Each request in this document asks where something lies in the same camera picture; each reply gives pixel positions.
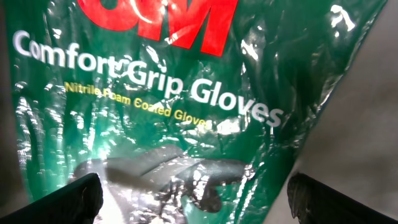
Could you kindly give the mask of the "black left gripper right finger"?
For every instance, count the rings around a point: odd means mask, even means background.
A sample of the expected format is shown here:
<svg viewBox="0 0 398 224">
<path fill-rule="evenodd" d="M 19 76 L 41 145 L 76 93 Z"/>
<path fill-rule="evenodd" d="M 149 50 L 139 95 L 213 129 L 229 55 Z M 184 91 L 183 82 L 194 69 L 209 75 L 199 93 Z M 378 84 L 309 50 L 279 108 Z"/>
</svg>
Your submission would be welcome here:
<svg viewBox="0 0 398 224">
<path fill-rule="evenodd" d="M 397 224 L 306 174 L 289 179 L 287 196 L 292 216 L 300 224 Z"/>
</svg>

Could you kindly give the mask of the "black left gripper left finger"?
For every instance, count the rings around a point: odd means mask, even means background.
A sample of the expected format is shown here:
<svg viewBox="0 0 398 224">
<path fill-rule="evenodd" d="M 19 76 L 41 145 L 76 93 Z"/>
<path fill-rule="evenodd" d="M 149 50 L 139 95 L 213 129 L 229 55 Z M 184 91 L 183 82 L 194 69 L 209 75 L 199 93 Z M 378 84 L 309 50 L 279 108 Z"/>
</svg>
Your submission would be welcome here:
<svg viewBox="0 0 398 224">
<path fill-rule="evenodd" d="M 1 224 L 93 223 L 103 206 L 97 174 L 87 174 L 5 217 Z"/>
</svg>

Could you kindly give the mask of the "green glove package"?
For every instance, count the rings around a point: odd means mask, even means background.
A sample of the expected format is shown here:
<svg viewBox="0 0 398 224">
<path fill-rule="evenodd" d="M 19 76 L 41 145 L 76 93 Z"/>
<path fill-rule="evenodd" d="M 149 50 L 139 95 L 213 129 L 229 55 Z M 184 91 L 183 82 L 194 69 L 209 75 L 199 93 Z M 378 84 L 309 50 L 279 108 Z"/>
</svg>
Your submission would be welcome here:
<svg viewBox="0 0 398 224">
<path fill-rule="evenodd" d="M 3 1 L 22 188 L 93 223 L 262 223 L 383 0 Z"/>
</svg>

